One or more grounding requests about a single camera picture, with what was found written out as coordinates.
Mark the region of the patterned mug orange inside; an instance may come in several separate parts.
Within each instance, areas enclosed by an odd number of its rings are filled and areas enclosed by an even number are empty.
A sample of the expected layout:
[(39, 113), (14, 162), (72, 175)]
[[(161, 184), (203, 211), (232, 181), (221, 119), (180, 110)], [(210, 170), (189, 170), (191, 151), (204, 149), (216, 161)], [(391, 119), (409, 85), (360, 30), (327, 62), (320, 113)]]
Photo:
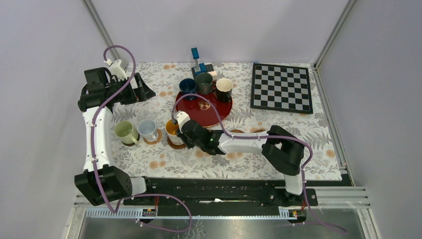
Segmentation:
[(182, 146), (184, 142), (177, 136), (176, 131), (179, 129), (177, 123), (173, 123), (171, 120), (168, 120), (165, 125), (165, 131), (168, 135), (168, 139), (173, 145)]

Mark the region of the light wooden coaster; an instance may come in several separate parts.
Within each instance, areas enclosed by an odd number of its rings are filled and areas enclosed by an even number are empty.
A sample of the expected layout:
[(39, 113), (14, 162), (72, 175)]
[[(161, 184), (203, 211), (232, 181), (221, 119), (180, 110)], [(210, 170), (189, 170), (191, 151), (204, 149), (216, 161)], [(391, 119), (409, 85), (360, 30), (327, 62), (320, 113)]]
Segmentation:
[(145, 142), (146, 144), (149, 144), (149, 145), (154, 145), (154, 144), (159, 143), (159, 142), (160, 142), (160, 140), (162, 139), (162, 131), (161, 131), (160, 129), (157, 129), (157, 132), (158, 132), (158, 138), (157, 138), (157, 140), (155, 140), (155, 141), (148, 141), (148, 140), (146, 140), (146, 139), (144, 138), (144, 139), (143, 139), (143, 140), (144, 140), (144, 142)]

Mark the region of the light blue mug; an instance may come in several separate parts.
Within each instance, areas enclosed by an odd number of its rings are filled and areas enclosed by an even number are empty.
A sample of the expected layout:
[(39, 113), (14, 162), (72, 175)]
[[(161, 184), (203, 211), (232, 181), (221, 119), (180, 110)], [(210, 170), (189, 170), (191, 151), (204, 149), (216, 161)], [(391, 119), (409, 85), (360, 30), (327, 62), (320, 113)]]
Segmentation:
[(147, 142), (155, 142), (159, 136), (156, 123), (152, 119), (143, 119), (137, 125), (137, 131)]

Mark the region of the light green mug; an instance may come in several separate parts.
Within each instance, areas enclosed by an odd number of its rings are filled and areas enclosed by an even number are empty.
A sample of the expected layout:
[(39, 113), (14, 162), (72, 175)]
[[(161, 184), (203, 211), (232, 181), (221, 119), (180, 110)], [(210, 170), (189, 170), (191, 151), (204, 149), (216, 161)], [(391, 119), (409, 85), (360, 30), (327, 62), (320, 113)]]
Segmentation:
[(119, 122), (114, 128), (115, 135), (120, 139), (129, 135), (137, 135), (139, 134), (135, 126), (129, 121), (121, 121)]

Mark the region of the dark brown wooden coaster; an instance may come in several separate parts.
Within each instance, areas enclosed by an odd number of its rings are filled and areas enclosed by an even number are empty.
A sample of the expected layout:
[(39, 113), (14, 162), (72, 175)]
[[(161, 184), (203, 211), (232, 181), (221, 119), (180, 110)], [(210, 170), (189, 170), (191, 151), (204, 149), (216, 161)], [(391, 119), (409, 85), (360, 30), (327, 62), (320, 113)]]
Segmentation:
[(121, 139), (121, 142), (126, 146), (134, 146), (139, 144), (140, 135), (129, 134)]

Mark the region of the black mug cream inside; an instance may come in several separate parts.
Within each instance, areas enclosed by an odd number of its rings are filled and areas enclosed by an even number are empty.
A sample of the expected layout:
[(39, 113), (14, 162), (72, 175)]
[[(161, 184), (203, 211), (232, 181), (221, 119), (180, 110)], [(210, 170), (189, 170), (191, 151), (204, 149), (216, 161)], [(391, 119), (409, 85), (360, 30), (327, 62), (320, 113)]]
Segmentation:
[(220, 102), (231, 103), (232, 102), (232, 89), (233, 82), (229, 79), (219, 79), (216, 84), (216, 97)]

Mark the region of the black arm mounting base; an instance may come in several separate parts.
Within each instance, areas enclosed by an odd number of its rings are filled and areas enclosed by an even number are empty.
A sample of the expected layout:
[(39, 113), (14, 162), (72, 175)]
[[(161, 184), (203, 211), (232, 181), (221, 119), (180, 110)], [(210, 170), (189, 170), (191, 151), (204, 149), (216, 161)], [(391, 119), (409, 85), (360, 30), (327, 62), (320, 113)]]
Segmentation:
[(172, 195), (158, 200), (159, 216), (277, 216), (279, 207), (300, 209), (303, 196), (288, 196), (283, 180), (146, 178), (146, 192)]

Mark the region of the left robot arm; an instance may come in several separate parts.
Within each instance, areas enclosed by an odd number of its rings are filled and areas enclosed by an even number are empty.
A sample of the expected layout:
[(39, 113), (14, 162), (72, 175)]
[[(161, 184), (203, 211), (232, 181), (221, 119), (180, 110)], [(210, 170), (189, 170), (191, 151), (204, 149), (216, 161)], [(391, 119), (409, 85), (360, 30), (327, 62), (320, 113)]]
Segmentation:
[(101, 192), (110, 202), (135, 194), (141, 204), (150, 204), (154, 200), (154, 192), (147, 187), (145, 177), (131, 179), (113, 163), (110, 123), (114, 104), (131, 105), (156, 94), (138, 72), (132, 79), (137, 84), (136, 88), (131, 85), (124, 87), (127, 80), (118, 80), (104, 67), (86, 70), (84, 74), (87, 83), (82, 88), (78, 107), (85, 122), (87, 151), (83, 172), (74, 177), (75, 186), (94, 206), (105, 203)]

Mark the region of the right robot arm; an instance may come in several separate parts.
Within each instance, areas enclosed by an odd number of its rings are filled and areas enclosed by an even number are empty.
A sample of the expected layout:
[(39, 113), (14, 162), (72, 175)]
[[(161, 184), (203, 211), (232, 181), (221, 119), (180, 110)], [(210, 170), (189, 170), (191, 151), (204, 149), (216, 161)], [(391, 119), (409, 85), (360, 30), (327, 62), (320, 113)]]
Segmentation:
[(301, 166), (304, 148), (309, 145), (280, 126), (273, 125), (268, 131), (258, 133), (233, 133), (224, 129), (208, 130), (192, 119), (179, 119), (177, 122), (177, 136), (188, 148), (196, 146), (209, 155), (261, 155), (278, 172), (284, 174), (287, 202), (298, 205), (305, 199)]

